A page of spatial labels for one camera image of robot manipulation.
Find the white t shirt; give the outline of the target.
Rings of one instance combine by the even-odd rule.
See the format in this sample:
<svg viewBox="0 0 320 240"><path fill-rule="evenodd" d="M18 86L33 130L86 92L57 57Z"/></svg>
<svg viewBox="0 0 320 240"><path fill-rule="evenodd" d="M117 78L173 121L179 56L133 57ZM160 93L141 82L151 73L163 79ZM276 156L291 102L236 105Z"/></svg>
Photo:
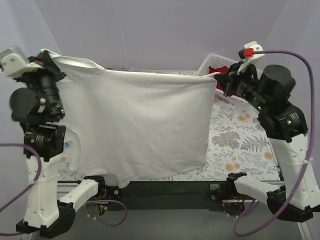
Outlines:
<svg viewBox="0 0 320 240"><path fill-rule="evenodd" d="M105 69L49 56L57 83L69 170L110 185L172 177L206 164L216 81L211 77Z"/></svg>

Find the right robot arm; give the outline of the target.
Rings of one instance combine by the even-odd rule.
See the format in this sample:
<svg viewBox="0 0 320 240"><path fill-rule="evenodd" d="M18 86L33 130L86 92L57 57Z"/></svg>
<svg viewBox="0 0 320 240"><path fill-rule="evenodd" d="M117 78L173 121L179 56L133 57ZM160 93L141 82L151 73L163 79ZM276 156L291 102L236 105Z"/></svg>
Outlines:
<svg viewBox="0 0 320 240"><path fill-rule="evenodd" d="M255 180L244 172L230 173L216 193L237 199L246 195L263 202L279 220L302 223L320 209L320 190L312 166L305 163L308 127L303 112L289 101L296 81L282 65L268 65L257 75L254 65L238 72L238 64L215 75L223 93L240 95L258 111L277 159L284 185L275 186Z"/></svg>

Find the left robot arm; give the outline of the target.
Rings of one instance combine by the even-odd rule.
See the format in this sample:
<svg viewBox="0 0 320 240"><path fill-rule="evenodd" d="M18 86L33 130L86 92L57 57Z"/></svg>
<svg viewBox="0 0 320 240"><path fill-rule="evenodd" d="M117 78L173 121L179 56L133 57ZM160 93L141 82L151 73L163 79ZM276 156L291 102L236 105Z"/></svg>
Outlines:
<svg viewBox="0 0 320 240"><path fill-rule="evenodd" d="M25 57L11 48L1 59L9 78L24 83L9 99L11 118L23 130L23 153L28 170L29 194L24 218L16 230L23 234L39 232L52 239L66 233L76 213L89 199L106 196L104 178L86 177L76 188L57 198L59 165L63 158L66 127L60 124L65 110L57 82L65 77L48 51Z"/></svg>

